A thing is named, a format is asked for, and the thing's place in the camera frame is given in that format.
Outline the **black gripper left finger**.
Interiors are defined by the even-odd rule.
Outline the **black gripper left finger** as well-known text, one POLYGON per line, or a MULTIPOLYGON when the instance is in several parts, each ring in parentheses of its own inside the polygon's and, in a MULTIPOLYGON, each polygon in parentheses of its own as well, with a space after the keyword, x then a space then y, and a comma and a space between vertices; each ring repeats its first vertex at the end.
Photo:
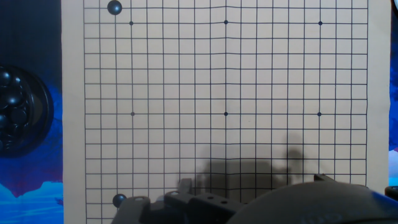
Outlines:
POLYGON ((111 224, 225 224, 244 207, 219 195, 192 194, 191 179, 182 179, 177 190, 155 202, 149 197, 117 194, 113 205, 118 210, 111 224))

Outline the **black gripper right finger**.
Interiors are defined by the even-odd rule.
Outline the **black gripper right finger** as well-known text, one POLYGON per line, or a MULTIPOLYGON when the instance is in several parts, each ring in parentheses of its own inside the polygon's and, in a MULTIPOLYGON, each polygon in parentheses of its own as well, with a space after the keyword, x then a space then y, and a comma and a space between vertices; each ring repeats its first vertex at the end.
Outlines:
POLYGON ((313 180, 315 182, 336 182, 335 179, 332 179, 331 177, 329 177, 325 174, 315 174, 313 176, 313 180))

